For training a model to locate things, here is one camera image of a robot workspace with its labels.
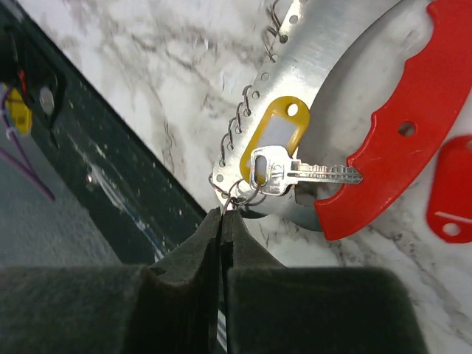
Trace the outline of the red key tag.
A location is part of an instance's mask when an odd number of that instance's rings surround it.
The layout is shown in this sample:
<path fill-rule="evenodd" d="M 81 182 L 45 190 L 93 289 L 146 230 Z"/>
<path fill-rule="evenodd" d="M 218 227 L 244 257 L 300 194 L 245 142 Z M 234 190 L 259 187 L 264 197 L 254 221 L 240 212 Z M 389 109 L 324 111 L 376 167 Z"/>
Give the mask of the red key tag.
<path fill-rule="evenodd" d="M 426 211 L 430 230 L 446 243 L 471 242 L 471 136 L 448 140 L 437 157 Z"/>

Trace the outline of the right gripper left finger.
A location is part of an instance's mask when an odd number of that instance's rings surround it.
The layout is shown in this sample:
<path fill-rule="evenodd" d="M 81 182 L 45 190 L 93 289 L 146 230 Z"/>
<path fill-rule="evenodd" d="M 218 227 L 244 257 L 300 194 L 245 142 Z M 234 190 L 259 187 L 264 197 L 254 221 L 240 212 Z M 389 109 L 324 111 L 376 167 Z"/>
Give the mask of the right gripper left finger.
<path fill-rule="evenodd" d="M 210 353 L 221 212 L 153 265 L 1 270 L 3 353 Z"/>

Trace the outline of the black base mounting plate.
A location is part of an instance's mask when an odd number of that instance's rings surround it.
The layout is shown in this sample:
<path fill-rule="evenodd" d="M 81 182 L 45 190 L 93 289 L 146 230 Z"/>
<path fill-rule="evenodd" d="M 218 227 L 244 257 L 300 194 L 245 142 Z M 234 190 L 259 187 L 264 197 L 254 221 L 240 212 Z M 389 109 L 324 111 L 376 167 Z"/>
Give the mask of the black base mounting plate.
<path fill-rule="evenodd" d="M 152 263 L 205 213 L 17 1 L 1 3 L 1 80 L 32 136 L 124 263 Z"/>

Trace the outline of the yellow key tag with key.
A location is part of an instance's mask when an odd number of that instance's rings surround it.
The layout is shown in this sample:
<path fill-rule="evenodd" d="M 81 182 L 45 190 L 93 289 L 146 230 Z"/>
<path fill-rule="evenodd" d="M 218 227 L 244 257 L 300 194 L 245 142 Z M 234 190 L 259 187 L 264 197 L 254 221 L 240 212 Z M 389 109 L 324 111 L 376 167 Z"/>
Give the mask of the yellow key tag with key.
<path fill-rule="evenodd" d="M 254 191 L 281 196 L 299 182 L 362 181 L 354 167 L 307 164 L 294 157 L 309 122 L 309 108 L 296 97 L 278 97 L 268 105 L 240 159 L 242 177 Z"/>

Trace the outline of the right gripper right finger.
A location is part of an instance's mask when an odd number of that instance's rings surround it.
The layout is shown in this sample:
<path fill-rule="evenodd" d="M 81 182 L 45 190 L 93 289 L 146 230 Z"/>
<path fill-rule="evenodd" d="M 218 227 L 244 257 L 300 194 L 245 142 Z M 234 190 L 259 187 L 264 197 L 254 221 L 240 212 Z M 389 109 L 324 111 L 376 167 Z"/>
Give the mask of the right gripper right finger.
<path fill-rule="evenodd" d="M 426 353 L 407 290 L 373 267 L 289 268 L 222 219 L 221 265 L 230 353 Z"/>

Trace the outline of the metal key holder red handle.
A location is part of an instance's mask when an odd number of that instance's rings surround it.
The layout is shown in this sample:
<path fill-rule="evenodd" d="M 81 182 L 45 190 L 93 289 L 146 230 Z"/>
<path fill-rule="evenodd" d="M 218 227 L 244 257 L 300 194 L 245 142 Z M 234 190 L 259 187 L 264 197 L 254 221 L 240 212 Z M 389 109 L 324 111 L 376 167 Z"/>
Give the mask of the metal key holder red handle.
<path fill-rule="evenodd" d="M 469 1 L 293 1 L 265 28 L 266 59 L 244 88 L 210 179 L 246 218 L 279 215 L 340 240 L 363 229 L 412 184 L 471 94 Z M 254 191 L 240 159 L 268 105 L 293 96 L 310 111 L 294 153 L 354 167 L 359 184 L 299 182 Z"/>

